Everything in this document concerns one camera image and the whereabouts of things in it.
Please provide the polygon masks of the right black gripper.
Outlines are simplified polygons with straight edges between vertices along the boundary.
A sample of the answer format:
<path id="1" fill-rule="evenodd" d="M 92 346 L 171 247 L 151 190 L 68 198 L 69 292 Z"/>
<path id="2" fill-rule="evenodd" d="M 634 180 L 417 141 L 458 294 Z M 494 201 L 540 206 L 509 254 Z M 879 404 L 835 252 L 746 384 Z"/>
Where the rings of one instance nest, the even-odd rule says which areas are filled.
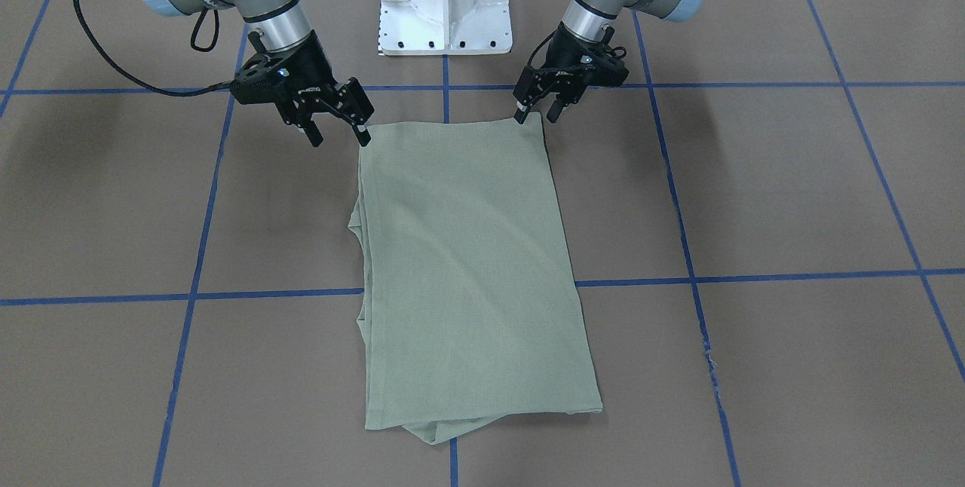
<path id="1" fill-rule="evenodd" d="M 255 53 L 242 65 L 230 83 L 231 95 L 242 105 L 273 103 L 280 116 L 305 134 L 311 147 L 323 144 L 323 134 L 313 115 L 330 113 L 351 126 L 360 144 L 371 142 L 366 123 L 375 113 L 358 78 L 338 84 L 316 31 L 286 50 L 269 50 L 265 36 L 247 35 Z"/>

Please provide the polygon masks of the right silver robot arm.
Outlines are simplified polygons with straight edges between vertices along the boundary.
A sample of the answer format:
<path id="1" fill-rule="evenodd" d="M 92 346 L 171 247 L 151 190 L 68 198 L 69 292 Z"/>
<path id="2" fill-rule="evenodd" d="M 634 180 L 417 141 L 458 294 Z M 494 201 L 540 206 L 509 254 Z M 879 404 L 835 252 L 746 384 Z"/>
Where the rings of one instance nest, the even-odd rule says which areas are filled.
<path id="1" fill-rule="evenodd" d="M 228 89 L 244 105 L 272 103 L 282 119 L 323 142 L 313 121 L 318 112 L 352 127 L 358 143 L 371 141 L 366 122 L 375 111 L 356 78 L 337 82 L 316 31 L 300 0 L 142 0 L 167 17 L 235 8 L 250 28 L 254 55 L 237 71 Z"/>

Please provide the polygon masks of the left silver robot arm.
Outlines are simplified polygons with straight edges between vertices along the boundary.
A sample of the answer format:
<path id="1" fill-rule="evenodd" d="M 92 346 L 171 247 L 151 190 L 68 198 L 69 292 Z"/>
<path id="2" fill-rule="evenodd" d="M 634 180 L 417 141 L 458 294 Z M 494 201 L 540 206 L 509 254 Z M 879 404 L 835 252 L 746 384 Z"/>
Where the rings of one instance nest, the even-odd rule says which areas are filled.
<path id="1" fill-rule="evenodd" d="M 523 123 L 546 96 L 555 99 L 547 119 L 556 122 L 566 106 L 589 87 L 620 87 L 630 71 L 625 48 L 610 41 L 620 11 L 642 12 L 681 23 L 695 16 L 703 0 L 570 0 L 555 30 L 533 50 L 514 86 L 516 113 Z"/>

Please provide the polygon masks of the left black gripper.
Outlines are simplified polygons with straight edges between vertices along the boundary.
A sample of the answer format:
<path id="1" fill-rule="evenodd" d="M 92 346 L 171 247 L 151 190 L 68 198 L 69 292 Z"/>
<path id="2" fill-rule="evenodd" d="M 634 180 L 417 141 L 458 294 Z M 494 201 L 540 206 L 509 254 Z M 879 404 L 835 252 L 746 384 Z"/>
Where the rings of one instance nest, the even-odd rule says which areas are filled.
<path id="1" fill-rule="evenodd" d="M 550 33 L 532 51 L 513 89 L 516 113 L 522 125 L 535 103 L 555 94 L 546 113 L 557 123 L 568 106 L 578 103 L 588 87 L 620 87 L 630 74 L 623 61 L 625 47 L 611 47 L 616 30 L 603 28 L 600 41 L 585 41 L 572 34 L 564 24 Z"/>

